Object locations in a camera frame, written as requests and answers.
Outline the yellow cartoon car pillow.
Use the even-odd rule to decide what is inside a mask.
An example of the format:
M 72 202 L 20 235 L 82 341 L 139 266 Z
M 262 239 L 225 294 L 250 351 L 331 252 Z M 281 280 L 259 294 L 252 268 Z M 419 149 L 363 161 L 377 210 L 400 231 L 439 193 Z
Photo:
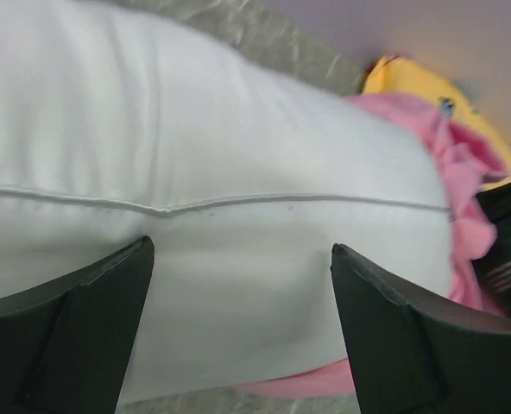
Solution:
M 511 142 L 506 140 L 447 78 L 401 56 L 382 56 L 368 70 L 363 93 L 405 92 L 435 104 L 445 115 L 482 135 L 511 172 Z M 511 175 L 503 181 L 511 182 Z

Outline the pink satin pillowcase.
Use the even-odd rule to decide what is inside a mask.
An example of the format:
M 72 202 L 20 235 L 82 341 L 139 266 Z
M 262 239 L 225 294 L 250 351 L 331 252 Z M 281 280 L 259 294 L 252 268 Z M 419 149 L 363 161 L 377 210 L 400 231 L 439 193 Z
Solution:
M 508 176 L 502 158 L 485 138 L 445 116 L 426 100 L 404 92 L 349 97 L 371 114 L 414 132 L 432 155 L 451 209 L 451 291 L 449 299 L 494 315 L 499 308 L 478 285 L 471 262 L 492 247 L 497 232 L 476 200 L 481 185 Z

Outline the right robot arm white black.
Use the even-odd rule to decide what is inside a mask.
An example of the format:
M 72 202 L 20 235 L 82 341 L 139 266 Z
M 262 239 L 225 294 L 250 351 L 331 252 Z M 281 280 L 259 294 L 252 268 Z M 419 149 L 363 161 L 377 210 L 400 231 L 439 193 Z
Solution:
M 476 195 L 485 216 L 494 224 L 496 238 L 490 250 L 473 261 L 485 291 L 511 317 L 511 182 Z

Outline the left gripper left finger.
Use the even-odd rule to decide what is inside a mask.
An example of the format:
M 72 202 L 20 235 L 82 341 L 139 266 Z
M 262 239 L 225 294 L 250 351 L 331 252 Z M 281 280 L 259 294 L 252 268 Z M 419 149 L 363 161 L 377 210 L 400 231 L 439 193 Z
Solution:
M 0 298 L 0 413 L 112 413 L 155 263 L 146 236 Z

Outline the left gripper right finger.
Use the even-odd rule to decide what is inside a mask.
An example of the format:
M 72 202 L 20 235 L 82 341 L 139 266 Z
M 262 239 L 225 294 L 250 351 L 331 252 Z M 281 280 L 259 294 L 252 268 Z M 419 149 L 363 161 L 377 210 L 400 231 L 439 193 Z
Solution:
M 457 304 L 343 244 L 331 280 L 361 412 L 511 413 L 511 319 Z

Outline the white pillow insert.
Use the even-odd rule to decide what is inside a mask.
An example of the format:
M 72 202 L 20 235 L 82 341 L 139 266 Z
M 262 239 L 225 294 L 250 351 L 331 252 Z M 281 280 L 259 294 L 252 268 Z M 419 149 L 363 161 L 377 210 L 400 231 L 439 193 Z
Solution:
M 0 1 L 0 297 L 141 235 L 155 269 L 122 401 L 351 392 L 343 243 L 441 296 L 448 203 L 412 131 L 105 3 Z

